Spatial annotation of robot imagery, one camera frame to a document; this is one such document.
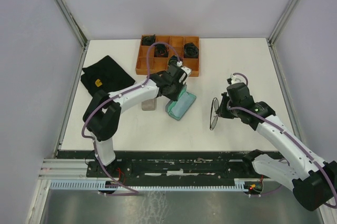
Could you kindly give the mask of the thin-frame glasses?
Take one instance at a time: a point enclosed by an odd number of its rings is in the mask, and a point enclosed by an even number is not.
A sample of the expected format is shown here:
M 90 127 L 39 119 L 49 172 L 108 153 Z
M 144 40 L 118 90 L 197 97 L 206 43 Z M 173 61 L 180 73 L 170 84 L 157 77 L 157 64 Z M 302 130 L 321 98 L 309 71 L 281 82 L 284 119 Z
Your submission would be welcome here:
M 213 98 L 210 112 L 210 130 L 213 131 L 217 125 L 218 118 L 221 117 L 222 108 L 218 98 Z

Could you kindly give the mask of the blue glasses case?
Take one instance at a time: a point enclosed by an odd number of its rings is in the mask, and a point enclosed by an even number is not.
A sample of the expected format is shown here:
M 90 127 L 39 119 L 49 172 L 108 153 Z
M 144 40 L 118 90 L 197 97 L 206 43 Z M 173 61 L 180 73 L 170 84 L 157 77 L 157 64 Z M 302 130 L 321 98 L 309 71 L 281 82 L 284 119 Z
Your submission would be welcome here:
M 179 121 L 192 106 L 196 96 L 188 91 L 183 92 L 177 101 L 169 101 L 165 106 L 165 112 L 173 119 Z

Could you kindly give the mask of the grey glasses case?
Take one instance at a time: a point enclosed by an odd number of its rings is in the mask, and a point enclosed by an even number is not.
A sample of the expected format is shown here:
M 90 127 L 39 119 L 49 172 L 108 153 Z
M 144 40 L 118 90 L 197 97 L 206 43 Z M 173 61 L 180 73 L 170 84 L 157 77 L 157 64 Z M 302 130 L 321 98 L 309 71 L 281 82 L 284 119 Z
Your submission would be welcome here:
M 156 99 L 149 99 L 141 103 L 141 108 L 143 111 L 155 111 L 157 106 Z

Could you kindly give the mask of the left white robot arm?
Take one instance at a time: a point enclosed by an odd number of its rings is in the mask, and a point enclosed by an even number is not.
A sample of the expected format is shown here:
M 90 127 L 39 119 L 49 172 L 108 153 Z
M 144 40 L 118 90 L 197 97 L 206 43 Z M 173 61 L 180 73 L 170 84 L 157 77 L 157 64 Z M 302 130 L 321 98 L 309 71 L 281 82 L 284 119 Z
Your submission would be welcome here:
M 116 172 L 113 135 L 122 113 L 160 96 L 177 101 L 191 73 L 192 70 L 181 62 L 171 63 L 167 70 L 152 73 L 139 84 L 116 92 L 100 90 L 95 93 L 83 115 L 82 137 L 92 139 L 100 173 L 110 177 Z

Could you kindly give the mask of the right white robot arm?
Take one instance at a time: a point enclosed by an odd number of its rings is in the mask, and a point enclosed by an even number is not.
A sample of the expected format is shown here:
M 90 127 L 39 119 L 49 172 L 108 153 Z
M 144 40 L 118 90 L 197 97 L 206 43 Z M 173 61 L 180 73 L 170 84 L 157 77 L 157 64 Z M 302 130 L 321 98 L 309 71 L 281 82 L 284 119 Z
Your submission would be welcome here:
M 256 174 L 267 176 L 292 191 L 298 203 L 306 210 L 314 211 L 336 199 L 336 161 L 326 162 L 292 134 L 265 102 L 255 102 L 248 86 L 230 81 L 217 116 L 240 119 L 267 139 L 286 159 L 286 163 L 270 158 L 260 150 L 250 152 L 242 163 L 247 177 Z

